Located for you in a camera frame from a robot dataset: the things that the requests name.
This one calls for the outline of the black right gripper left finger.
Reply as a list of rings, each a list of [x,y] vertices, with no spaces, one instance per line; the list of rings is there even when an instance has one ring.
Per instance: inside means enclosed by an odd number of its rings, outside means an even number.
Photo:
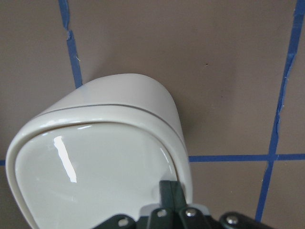
[[[172,229],[174,226],[174,181],[159,182],[160,206],[149,215],[147,229]]]

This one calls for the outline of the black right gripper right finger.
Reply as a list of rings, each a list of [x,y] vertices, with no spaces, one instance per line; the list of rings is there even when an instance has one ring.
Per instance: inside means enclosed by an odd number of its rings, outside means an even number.
[[[171,181],[174,229],[217,229],[218,223],[186,203],[181,183]]]

